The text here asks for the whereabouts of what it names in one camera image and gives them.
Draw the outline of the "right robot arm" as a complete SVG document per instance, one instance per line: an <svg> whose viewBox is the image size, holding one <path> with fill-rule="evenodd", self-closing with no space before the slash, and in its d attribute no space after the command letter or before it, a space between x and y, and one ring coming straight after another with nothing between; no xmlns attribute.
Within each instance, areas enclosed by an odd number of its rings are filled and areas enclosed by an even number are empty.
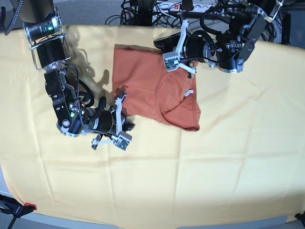
<svg viewBox="0 0 305 229"><path fill-rule="evenodd" d="M117 138L134 128L122 115L124 96L106 109L101 97L94 107L94 95L80 80L76 66L67 65L71 58L58 10L51 0L13 0L15 14L22 20L36 70L44 70L45 88L52 99L57 128L67 136L98 133Z"/></svg>

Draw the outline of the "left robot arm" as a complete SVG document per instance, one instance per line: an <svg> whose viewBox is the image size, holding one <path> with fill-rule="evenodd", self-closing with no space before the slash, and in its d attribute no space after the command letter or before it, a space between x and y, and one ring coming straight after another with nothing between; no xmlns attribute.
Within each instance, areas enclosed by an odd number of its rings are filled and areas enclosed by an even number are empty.
<svg viewBox="0 0 305 229"><path fill-rule="evenodd" d="M162 52L168 72L181 68L193 77L197 73L193 63L203 62L224 73L240 73L255 43L282 6L282 0L243 0L237 4L217 4L202 14L201 30L189 32L190 23L183 19L179 33L156 39L154 45ZM218 18L221 11L231 14L225 32L205 24L206 19Z"/></svg>

